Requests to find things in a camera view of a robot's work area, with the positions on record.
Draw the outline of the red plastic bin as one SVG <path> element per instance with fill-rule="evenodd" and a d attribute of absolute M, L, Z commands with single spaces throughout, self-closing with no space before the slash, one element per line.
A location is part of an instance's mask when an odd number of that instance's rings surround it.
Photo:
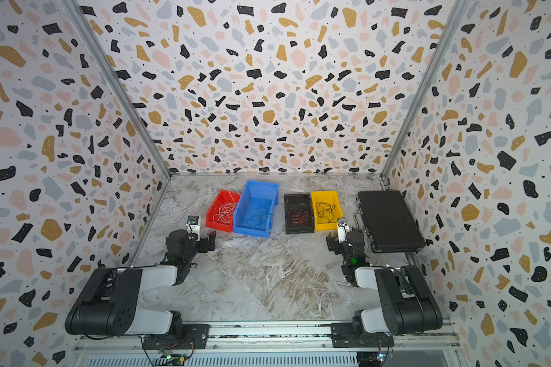
<path fill-rule="evenodd" d="M 238 191 L 220 190 L 206 215 L 206 227 L 233 232 L 234 212 L 240 200 Z"/>

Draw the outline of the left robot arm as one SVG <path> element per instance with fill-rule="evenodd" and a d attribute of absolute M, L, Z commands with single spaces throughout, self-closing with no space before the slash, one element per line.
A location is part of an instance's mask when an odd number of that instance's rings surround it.
<path fill-rule="evenodd" d="M 216 249 L 216 235 L 212 231 L 201 238 L 178 229 L 165 238 L 167 252 L 158 265 L 96 269 L 71 307 L 65 330 L 90 339 L 144 335 L 162 336 L 173 343 L 183 340 L 181 314 L 140 307 L 139 295 L 182 284 L 195 256 Z"/>

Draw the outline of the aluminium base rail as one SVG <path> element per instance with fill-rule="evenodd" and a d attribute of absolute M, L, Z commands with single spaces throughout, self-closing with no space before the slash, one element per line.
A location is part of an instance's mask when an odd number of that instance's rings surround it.
<path fill-rule="evenodd" d="M 81 339 L 75 366 L 465 366 L 450 321 L 422 334 L 356 341 L 342 321 L 187 323 L 179 347 L 144 350 L 142 338 Z"/>

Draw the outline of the black briefcase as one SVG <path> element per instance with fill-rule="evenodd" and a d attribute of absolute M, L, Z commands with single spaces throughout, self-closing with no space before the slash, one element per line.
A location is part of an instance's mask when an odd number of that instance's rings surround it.
<path fill-rule="evenodd" d="M 425 247 L 399 191 L 361 191 L 357 202 L 373 252 L 418 252 Z"/>

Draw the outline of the black plastic bin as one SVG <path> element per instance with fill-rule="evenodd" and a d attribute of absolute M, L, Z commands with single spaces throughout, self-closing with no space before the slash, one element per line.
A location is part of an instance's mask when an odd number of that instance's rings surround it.
<path fill-rule="evenodd" d="M 286 233 L 288 235 L 315 232 L 310 194 L 286 194 L 284 204 Z"/>

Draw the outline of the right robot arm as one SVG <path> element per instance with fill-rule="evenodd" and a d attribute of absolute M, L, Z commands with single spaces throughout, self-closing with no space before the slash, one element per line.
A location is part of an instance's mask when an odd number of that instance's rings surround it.
<path fill-rule="evenodd" d="M 332 327 L 333 341 L 371 347 L 393 345 L 393 336 L 425 333 L 442 328 L 443 316 L 422 272 L 414 265 L 394 268 L 368 261 L 362 232 L 344 227 L 326 237 L 328 250 L 343 258 L 345 280 L 352 286 L 373 291 L 379 305 L 357 310 L 343 330 Z"/>

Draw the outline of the blue plastic bin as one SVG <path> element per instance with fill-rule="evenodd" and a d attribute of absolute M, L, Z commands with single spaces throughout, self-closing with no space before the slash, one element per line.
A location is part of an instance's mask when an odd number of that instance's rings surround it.
<path fill-rule="evenodd" d="M 234 212 L 233 231 L 241 235 L 269 238 L 279 185 L 248 180 Z"/>

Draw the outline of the yellow plastic bin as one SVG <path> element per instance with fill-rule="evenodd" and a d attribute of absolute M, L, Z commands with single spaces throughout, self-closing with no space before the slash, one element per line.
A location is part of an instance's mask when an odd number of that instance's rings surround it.
<path fill-rule="evenodd" d="M 343 217 L 343 211 L 337 191 L 311 192 L 314 212 L 315 231 L 334 231 L 337 219 Z"/>

